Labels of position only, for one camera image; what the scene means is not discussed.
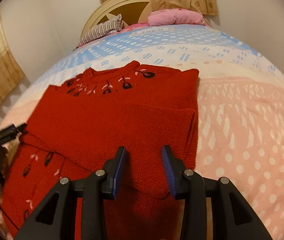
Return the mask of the red knitted embroidered sweater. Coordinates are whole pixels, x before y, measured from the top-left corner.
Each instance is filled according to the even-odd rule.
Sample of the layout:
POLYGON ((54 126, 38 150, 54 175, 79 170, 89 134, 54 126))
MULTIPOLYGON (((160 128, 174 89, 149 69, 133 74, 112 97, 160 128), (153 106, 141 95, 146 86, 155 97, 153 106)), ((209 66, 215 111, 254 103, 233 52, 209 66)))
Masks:
POLYGON ((169 194, 162 148, 195 167, 196 69, 140 64, 87 69, 50 86, 27 121, 3 189, 2 210, 15 236, 56 182, 81 179, 126 149, 121 187, 105 202, 109 239, 174 239, 180 204, 169 194))

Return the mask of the polka dot bed sheet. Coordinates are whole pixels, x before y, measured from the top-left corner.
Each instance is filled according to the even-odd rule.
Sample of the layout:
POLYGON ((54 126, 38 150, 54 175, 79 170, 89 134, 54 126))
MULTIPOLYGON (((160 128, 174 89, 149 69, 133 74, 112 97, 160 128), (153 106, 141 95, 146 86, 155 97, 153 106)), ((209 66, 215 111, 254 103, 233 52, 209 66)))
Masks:
POLYGON ((140 64, 199 72, 195 167, 228 177, 273 239, 284 239, 284 76, 237 39, 199 25, 144 27, 87 44, 26 90, 5 123, 26 122, 50 86, 91 68, 140 64))

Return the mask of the striped grey pillow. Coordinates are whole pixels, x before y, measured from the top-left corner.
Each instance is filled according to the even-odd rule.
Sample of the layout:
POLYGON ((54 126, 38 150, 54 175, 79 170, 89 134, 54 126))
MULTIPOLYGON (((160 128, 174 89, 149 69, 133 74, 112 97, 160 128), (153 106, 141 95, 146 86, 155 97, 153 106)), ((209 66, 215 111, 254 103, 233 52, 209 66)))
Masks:
POLYGON ((76 48, 79 48, 91 41, 105 37, 109 34, 120 32, 122 31, 122 29, 123 29, 122 15, 118 14, 116 17, 112 18, 111 20, 107 20, 89 29, 85 34, 81 36, 76 48))

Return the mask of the cream wooden headboard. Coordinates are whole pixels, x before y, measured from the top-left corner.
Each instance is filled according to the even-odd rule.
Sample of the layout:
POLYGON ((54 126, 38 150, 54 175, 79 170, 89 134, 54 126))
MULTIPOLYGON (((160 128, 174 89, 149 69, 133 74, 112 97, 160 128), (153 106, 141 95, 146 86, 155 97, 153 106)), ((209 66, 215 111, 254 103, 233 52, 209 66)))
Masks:
POLYGON ((107 0, 100 5, 87 20, 81 36, 94 26, 122 15, 123 25, 146 23, 152 12, 151 0, 107 0))

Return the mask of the pink folded blanket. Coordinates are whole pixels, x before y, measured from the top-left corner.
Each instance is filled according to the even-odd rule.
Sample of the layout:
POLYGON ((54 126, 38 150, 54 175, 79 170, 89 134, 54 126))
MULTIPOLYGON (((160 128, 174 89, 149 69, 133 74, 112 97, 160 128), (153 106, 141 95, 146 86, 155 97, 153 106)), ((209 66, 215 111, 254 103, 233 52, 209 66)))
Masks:
POLYGON ((195 24, 207 26, 202 14, 186 9, 164 9, 153 11, 148 16, 149 26, 162 26, 173 24, 195 24))

